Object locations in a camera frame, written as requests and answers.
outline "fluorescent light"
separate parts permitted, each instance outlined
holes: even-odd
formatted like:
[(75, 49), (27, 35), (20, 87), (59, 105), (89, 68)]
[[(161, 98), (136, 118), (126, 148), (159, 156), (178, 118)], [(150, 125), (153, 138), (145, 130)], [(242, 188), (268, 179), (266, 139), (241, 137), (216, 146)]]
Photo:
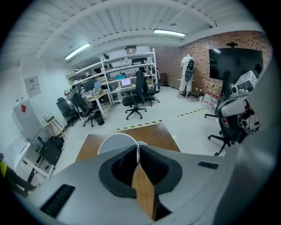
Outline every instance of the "fluorescent light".
[(68, 56), (66, 56), (65, 59), (71, 59), (73, 56), (75, 56), (76, 54), (78, 54), (79, 52), (83, 51), (85, 48), (87, 48), (89, 46), (90, 46), (89, 43), (81, 46), (80, 48), (76, 49), (74, 52), (72, 52)]
[(218, 54), (220, 53), (220, 50), (218, 50), (218, 49), (216, 49), (216, 48), (214, 48), (213, 51), (216, 52), (216, 53), (218, 53)]
[(180, 36), (180, 37), (183, 37), (186, 35), (185, 33), (172, 31), (172, 30), (165, 30), (165, 29), (154, 29), (153, 33), (169, 34), (169, 35), (175, 35), (175, 36)]

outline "black office chair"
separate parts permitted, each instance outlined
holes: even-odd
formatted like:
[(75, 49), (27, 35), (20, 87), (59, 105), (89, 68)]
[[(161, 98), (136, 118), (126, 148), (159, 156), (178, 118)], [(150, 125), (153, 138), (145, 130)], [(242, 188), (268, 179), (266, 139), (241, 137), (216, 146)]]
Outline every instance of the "black office chair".
[(160, 103), (160, 101), (154, 97), (155, 94), (158, 94), (160, 92), (159, 91), (160, 84), (153, 84), (153, 86), (154, 86), (153, 89), (149, 89), (148, 84), (146, 83), (146, 81), (144, 81), (144, 86), (143, 86), (144, 98), (145, 101), (150, 102), (150, 106), (152, 106), (152, 101), (157, 101), (158, 103)]
[(67, 122), (71, 122), (73, 126), (73, 121), (77, 118), (77, 112), (75, 109), (72, 109), (66, 102), (64, 98), (58, 98), (57, 106), (61, 111), (63, 117), (68, 118), (71, 117)]
[(79, 112), (79, 116), (82, 118), (87, 118), (87, 120), (84, 121), (83, 127), (89, 121), (91, 121), (91, 127), (93, 127), (94, 108), (90, 108), (78, 92), (73, 95), (70, 101), (77, 109), (81, 110), (81, 112)]
[(133, 113), (137, 113), (140, 115), (140, 119), (142, 119), (142, 115), (139, 113), (139, 110), (145, 110), (146, 108), (139, 108), (138, 104), (144, 102), (145, 98), (142, 92), (143, 85), (144, 85), (144, 74), (141, 71), (136, 72), (136, 77), (137, 77), (137, 83), (136, 83), (136, 90), (133, 95), (130, 95), (126, 98), (123, 99), (123, 105), (124, 106), (132, 106), (133, 109), (128, 109), (125, 111), (127, 113), (128, 111), (131, 111), (131, 113), (126, 117), (126, 120), (129, 119), (129, 116), (131, 116)]
[(227, 117), (227, 121), (229, 123), (228, 127), (224, 125), (223, 118), (220, 117), (219, 113), (217, 114), (217, 117), (219, 118), (219, 123), (220, 123), (220, 128), (221, 128), (221, 131), (219, 132), (219, 134), (222, 134), (222, 137), (216, 136), (216, 135), (210, 135), (208, 137), (209, 140), (211, 138), (215, 138), (215, 139), (223, 141), (223, 146), (221, 147), (219, 152), (215, 153), (215, 156), (218, 156), (222, 152), (225, 145), (230, 147), (231, 145), (235, 144), (236, 142), (240, 143), (241, 141), (243, 141), (243, 139), (246, 136), (246, 133), (244, 132), (243, 128), (239, 126), (237, 115)]

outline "black tv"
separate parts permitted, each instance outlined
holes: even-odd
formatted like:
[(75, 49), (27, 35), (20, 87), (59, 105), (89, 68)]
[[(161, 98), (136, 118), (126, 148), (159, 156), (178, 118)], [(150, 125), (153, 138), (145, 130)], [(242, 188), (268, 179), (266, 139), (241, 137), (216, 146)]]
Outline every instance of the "black tv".
[(236, 83), (241, 75), (252, 70), (258, 78), (263, 69), (262, 51), (244, 48), (209, 50), (210, 78)]

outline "ceiling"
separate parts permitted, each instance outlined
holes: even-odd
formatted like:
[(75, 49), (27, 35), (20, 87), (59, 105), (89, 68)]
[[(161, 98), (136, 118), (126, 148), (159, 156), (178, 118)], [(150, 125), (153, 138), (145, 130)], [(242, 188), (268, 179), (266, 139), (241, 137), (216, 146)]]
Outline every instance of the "ceiling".
[[(154, 35), (155, 28), (184, 32), (186, 39)], [(0, 60), (33, 54), (58, 60), (90, 43), (71, 60), (75, 65), (129, 44), (178, 47), (225, 29), (260, 28), (236, 0), (38, 0), (11, 30)]]

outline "red brick wall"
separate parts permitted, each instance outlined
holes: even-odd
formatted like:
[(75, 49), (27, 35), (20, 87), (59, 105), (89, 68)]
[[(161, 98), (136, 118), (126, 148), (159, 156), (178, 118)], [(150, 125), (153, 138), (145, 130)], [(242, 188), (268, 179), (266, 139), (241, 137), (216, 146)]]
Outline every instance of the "red brick wall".
[(190, 53), (196, 63), (192, 91), (195, 88), (203, 92), (211, 92), (220, 96), (222, 81), (210, 79), (209, 49), (226, 48), (226, 43), (235, 42), (238, 48), (260, 50), (263, 52), (263, 66), (266, 66), (271, 56), (271, 45), (265, 35), (257, 31), (235, 31), (217, 34), (199, 39), (181, 47), (153, 47), (156, 64), (161, 72), (168, 74), (169, 85), (179, 88), (182, 68), (182, 58)]

